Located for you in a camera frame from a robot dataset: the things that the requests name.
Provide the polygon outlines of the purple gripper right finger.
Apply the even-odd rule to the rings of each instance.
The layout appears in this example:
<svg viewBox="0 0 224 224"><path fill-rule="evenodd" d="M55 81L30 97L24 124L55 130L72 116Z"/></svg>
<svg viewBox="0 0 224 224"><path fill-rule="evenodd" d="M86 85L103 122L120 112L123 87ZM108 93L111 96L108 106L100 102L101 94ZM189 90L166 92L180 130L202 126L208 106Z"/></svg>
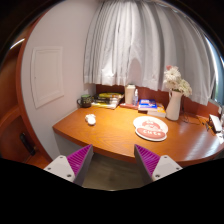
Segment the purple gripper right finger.
<svg viewBox="0 0 224 224"><path fill-rule="evenodd" d="M137 144L134 145L134 155L145 184L152 183L182 169L168 155L159 156Z"/></svg>

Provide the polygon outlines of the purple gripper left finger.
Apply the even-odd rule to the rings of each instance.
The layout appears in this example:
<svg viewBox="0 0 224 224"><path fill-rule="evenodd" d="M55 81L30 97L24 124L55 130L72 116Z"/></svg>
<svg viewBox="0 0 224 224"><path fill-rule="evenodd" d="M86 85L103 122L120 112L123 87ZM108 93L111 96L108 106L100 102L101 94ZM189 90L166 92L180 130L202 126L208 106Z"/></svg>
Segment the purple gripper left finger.
<svg viewBox="0 0 224 224"><path fill-rule="evenodd" d="M69 156L59 155L44 170L81 186L92 157L93 146L87 145Z"/></svg>

